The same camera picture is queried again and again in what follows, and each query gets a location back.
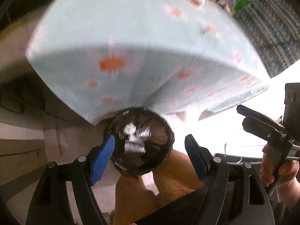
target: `brown pants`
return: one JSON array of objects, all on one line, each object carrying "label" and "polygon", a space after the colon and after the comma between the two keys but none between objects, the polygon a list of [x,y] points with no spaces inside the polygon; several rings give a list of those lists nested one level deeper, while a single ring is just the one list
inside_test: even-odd
[{"label": "brown pants", "polygon": [[175,150],[153,171],[153,178],[159,190],[157,196],[146,189],[141,176],[122,174],[115,188],[113,225],[131,224],[204,185],[189,157]]}]

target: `green object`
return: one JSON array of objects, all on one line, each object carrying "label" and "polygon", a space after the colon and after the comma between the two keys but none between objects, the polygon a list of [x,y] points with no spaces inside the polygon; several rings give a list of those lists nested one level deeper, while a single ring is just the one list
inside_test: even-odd
[{"label": "green object", "polygon": [[247,6],[252,0],[237,0],[234,7],[234,15],[238,14],[245,6]]}]

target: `gray woven rug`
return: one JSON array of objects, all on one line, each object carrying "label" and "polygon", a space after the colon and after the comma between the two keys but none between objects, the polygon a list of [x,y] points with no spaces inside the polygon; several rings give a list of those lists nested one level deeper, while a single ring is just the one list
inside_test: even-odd
[{"label": "gray woven rug", "polygon": [[300,58],[300,19],[286,0],[254,0],[236,16],[270,75]]}]

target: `blue gripper pad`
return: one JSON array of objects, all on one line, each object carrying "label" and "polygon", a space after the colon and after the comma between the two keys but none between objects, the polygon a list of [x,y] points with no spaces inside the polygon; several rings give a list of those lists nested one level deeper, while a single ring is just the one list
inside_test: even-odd
[{"label": "blue gripper pad", "polygon": [[89,178],[91,186],[101,180],[104,170],[106,169],[115,148],[115,138],[110,135],[100,147],[99,153],[91,165],[91,176]]},{"label": "blue gripper pad", "polygon": [[198,179],[206,184],[208,182],[208,171],[210,164],[205,157],[205,154],[198,146],[197,142],[195,141],[194,137],[189,134],[185,137],[185,150],[192,162],[194,170],[197,174]]}]

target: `patterned fabric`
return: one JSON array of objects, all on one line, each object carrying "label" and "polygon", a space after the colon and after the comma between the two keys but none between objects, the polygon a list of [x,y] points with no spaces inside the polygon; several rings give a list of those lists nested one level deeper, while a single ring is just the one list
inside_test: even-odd
[{"label": "patterned fabric", "polygon": [[55,0],[26,56],[92,124],[128,107],[218,113],[269,85],[238,23],[209,0]]},{"label": "patterned fabric", "polygon": [[300,58],[300,19],[286,0],[254,0],[237,15],[270,77]]}]

